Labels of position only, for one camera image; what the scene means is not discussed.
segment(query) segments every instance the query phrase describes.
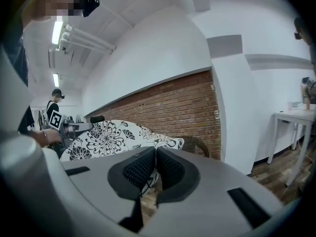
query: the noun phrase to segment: brick wall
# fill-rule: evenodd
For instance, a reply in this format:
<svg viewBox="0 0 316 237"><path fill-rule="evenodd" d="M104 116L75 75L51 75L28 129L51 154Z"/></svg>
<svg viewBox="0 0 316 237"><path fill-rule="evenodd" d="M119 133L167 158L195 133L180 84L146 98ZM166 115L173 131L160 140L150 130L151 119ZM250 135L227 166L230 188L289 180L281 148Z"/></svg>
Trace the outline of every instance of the brick wall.
<svg viewBox="0 0 316 237"><path fill-rule="evenodd" d="M141 124L173 138L195 136L220 159L221 126L210 71L168 81L118 100L87 116Z"/></svg>

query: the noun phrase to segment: black cap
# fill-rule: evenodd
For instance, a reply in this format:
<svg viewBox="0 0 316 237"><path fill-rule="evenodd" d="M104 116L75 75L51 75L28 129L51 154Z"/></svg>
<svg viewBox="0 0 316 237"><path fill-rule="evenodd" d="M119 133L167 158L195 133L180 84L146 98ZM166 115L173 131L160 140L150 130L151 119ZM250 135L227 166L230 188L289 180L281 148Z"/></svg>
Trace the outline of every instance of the black cap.
<svg viewBox="0 0 316 237"><path fill-rule="evenodd" d="M61 98L61 99L64 99L64 98L65 98L65 95L63 95L63 94L61 93L61 90L60 90L60 89L54 89L51 95L52 95L52 96L53 96L53 95L58 95L58 97Z"/></svg>

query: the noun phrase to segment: black slot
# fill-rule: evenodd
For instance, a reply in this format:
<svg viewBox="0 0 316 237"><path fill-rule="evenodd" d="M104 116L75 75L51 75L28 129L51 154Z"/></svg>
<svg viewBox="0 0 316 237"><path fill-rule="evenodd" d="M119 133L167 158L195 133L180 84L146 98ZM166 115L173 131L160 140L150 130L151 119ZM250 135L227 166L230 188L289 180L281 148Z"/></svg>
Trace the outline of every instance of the black slot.
<svg viewBox="0 0 316 237"><path fill-rule="evenodd" d="M72 169L67 169L66 170L66 174L68 176L73 176L73 175L77 175L86 171L89 171L90 169L86 166L84 167L79 167L79 168L72 168Z"/></svg>
<svg viewBox="0 0 316 237"><path fill-rule="evenodd" d="M270 219L270 216L242 188L229 190L227 193L253 228Z"/></svg>

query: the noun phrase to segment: black t-shirt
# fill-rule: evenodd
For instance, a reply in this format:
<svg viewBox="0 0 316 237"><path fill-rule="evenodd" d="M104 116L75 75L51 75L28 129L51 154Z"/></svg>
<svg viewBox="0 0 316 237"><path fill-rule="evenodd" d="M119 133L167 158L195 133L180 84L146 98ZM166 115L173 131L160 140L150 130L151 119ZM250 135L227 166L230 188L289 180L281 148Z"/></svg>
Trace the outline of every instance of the black t-shirt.
<svg viewBox="0 0 316 237"><path fill-rule="evenodd" d="M47 117L48 117L48 121L50 120L50 116L51 116L51 113L53 112L53 110L55 111L59 111L59 107L58 107L58 104L56 103L52 103L49 108L47 109Z"/></svg>
<svg viewBox="0 0 316 237"><path fill-rule="evenodd" d="M22 40L23 24L20 16L15 17L8 26L2 39L3 47L15 71L21 80L28 86L28 67L25 49ZM28 107L19 125L22 134L28 133L28 126L34 123L31 108Z"/></svg>

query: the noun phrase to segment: white table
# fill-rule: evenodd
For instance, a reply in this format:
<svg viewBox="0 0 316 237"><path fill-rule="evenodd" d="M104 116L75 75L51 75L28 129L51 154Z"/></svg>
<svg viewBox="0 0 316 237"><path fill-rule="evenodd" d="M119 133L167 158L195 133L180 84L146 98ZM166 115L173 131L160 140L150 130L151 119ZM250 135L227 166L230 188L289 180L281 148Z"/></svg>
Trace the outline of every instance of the white table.
<svg viewBox="0 0 316 237"><path fill-rule="evenodd" d="M275 126L274 126L274 133L273 133L273 141L271 144L269 158L268 158L268 164L272 162L274 151L276 149L278 120L279 119L285 120L285 121L293 122L296 124L302 124L306 126L304 142L303 142L300 155L286 182L286 185L289 186L295 179L298 172L300 171L300 167L303 163L305 153L307 151L307 146L308 146L310 136L311 136L311 127L315 120L315 105L311 105L310 110L306 110L306 106L302 105L300 107L293 107L292 110L284 110L283 112L274 113L273 115L274 115ZM293 148L295 148L295 144L297 141L297 130L298 129L296 128L294 132Z"/></svg>

